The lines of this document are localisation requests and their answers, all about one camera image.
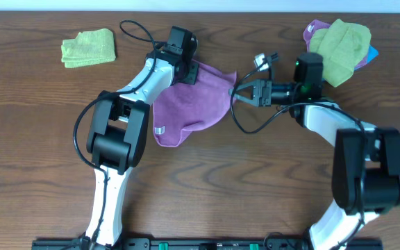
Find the purple microfibre cloth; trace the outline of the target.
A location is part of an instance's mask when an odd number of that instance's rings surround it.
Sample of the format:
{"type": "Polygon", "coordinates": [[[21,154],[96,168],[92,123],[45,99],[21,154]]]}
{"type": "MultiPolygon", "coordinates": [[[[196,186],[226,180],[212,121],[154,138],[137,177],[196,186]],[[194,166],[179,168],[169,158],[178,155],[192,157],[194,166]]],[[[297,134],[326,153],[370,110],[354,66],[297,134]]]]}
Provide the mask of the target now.
{"type": "Polygon", "coordinates": [[[153,136],[162,147],[178,147],[187,137],[219,122],[230,109],[228,91],[237,73],[199,63],[195,84],[177,83],[153,103],[153,136]]]}

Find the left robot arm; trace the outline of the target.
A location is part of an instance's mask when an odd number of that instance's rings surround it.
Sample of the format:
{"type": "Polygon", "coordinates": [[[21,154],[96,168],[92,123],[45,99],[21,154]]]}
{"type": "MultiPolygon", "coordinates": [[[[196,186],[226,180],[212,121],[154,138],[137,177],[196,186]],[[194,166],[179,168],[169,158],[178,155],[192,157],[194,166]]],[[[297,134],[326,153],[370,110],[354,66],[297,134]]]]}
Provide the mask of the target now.
{"type": "Polygon", "coordinates": [[[153,49],[137,76],[116,92],[101,92],[90,104],[94,113],[86,149],[96,187],[82,249],[111,249],[119,241],[126,186],[144,153],[151,105],[163,90],[177,83],[194,84],[197,78],[193,32],[173,26],[166,42],[149,41],[153,49]]]}

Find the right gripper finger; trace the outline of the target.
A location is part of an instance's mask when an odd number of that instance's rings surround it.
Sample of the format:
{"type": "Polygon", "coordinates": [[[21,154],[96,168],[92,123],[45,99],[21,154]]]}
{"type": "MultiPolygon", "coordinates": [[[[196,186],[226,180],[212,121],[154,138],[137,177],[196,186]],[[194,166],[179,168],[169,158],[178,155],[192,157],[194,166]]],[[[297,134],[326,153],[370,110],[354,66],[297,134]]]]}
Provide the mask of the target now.
{"type": "Polygon", "coordinates": [[[258,105],[258,100],[254,99],[254,98],[249,98],[249,97],[245,97],[239,94],[235,94],[234,98],[238,101],[242,101],[244,103],[250,104],[252,106],[257,106],[258,105]]]}
{"type": "Polygon", "coordinates": [[[233,92],[238,92],[240,90],[244,90],[247,88],[250,88],[251,90],[254,89],[255,83],[254,81],[250,81],[248,83],[236,83],[234,87],[228,90],[229,94],[232,94],[233,92]]]}

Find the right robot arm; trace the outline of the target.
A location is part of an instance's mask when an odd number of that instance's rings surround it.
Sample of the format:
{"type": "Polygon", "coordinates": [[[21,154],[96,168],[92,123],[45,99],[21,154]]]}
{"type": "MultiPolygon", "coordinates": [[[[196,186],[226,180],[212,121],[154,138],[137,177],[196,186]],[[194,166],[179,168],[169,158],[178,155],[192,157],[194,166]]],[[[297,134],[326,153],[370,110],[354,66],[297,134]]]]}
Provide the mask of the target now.
{"type": "Polygon", "coordinates": [[[400,132],[380,128],[343,111],[322,94],[324,59],[305,52],[290,83],[276,83],[276,53],[255,57],[255,69],[228,93],[230,101],[255,107],[280,106],[269,121],[289,113],[301,127],[334,148],[331,192],[326,212],[301,237],[269,233],[264,249],[382,249],[378,239],[358,239],[367,223],[400,206],[400,132]]]}

